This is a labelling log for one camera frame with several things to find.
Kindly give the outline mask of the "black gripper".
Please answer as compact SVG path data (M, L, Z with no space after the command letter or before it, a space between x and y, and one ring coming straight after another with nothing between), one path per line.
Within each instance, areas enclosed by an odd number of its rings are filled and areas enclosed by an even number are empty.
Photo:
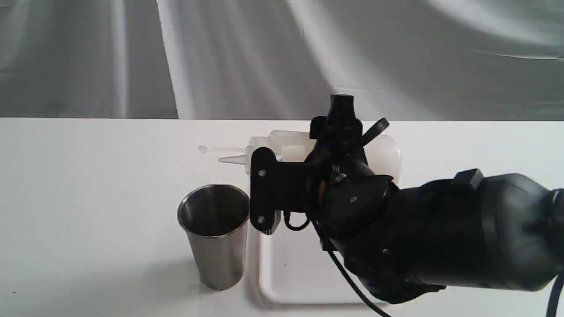
M331 95L328 114L310 121L315 145L307 161L321 168L312 215L333 247L367 239L393 221L395 140L383 134L365 142L362 130L349 95Z

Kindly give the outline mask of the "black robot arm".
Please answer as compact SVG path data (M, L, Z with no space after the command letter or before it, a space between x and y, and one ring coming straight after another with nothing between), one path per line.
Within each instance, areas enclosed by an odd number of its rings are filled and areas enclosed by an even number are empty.
M563 189L523 174L458 172L413 188L372 171L364 147L388 126L363 132L354 98L330 96L312 120L307 215L373 297L411 301L446 287L539 291L563 276Z

